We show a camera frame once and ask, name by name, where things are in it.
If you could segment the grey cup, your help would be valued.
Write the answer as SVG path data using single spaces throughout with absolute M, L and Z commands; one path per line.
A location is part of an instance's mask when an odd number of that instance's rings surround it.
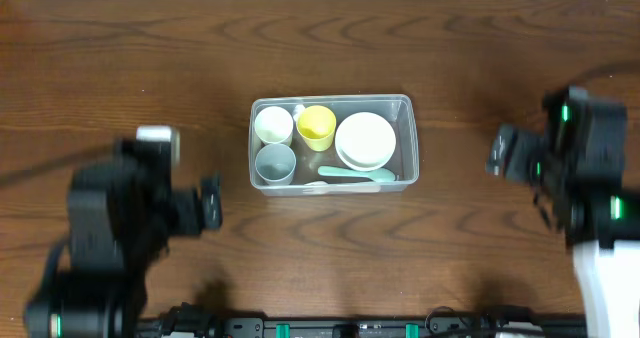
M 294 151 L 284 144 L 264 146 L 256 155 L 255 168 L 267 185 L 289 185 L 294 178 L 297 158 Z

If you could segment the white cup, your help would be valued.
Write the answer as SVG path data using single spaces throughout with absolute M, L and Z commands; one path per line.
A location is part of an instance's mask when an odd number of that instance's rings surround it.
M 260 111 L 254 121 L 254 131 L 265 144 L 289 146 L 293 138 L 294 120 L 284 108 L 271 106 Z

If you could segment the mint green plastic spoon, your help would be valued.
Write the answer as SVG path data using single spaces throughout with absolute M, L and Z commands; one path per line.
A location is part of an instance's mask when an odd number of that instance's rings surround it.
M 378 183 L 393 182 L 396 180 L 396 175 L 392 171 L 384 168 L 371 171 L 358 171 L 333 166 L 320 166 L 317 169 L 317 173 L 324 177 L 366 178 Z

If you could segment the pink plastic fork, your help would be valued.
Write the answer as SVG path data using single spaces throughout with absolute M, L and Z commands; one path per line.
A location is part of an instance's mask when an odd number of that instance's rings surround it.
M 326 195 L 326 194 L 360 194 L 378 193 L 381 186 L 378 184 L 329 184 L 326 181 L 313 181 L 303 185 L 303 195 Z

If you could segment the yellow cup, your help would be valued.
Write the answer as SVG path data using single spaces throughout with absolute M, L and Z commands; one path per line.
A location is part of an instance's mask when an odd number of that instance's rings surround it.
M 296 121 L 296 127 L 311 150 L 323 152 L 333 143 L 337 119 L 329 108 L 313 105 L 302 110 Z

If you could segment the white bowl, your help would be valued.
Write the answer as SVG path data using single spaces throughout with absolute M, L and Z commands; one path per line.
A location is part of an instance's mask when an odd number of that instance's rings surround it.
M 371 171 L 389 162 L 396 149 L 396 134 L 382 116 L 371 112 L 354 113 L 345 118 L 335 134 L 340 160 L 358 171 Z

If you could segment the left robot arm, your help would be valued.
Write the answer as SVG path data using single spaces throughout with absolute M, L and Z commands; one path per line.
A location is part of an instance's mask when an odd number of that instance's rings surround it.
M 173 237 L 222 225 L 218 175 L 176 189 L 165 143 L 129 142 L 77 169 L 67 194 L 69 234 L 50 250 L 27 303 L 30 337 L 134 337 L 146 274 Z

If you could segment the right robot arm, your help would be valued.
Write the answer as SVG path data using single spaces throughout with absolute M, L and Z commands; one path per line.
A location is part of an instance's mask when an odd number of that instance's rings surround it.
M 547 197 L 541 215 L 565 235 L 591 337 L 639 334 L 639 195 L 622 186 L 624 130 L 551 125 L 544 134 L 499 127 L 488 173 Z

